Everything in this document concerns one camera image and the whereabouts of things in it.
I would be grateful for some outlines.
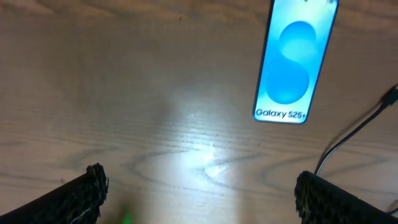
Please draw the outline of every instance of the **phone screen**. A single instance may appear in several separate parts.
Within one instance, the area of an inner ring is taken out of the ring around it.
[[[253,117],[304,123],[337,12],[337,0],[273,0]]]

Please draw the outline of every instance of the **smartphone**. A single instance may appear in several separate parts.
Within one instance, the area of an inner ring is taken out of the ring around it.
[[[271,1],[256,121],[306,122],[337,8],[337,0]]]

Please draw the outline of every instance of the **brown wooden surface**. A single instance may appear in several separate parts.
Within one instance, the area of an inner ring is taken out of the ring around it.
[[[308,121],[251,110],[268,1],[0,0],[0,213],[109,175],[99,223],[300,223],[293,188],[398,82],[398,4],[342,1]],[[322,177],[385,210],[398,198],[398,106]]]

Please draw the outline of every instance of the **blue circle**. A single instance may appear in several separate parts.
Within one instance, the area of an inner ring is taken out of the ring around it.
[[[277,68],[270,69],[266,89],[268,96],[280,104],[290,104],[301,99],[307,92],[310,77],[307,71],[297,62],[281,57]]]
[[[298,62],[316,54],[315,29],[307,22],[289,24],[279,36],[279,50],[283,56]]]

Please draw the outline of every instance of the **cable connector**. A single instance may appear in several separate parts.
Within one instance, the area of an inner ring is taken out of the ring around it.
[[[382,102],[386,106],[391,106],[396,101],[398,101],[398,85],[393,86],[382,98]]]

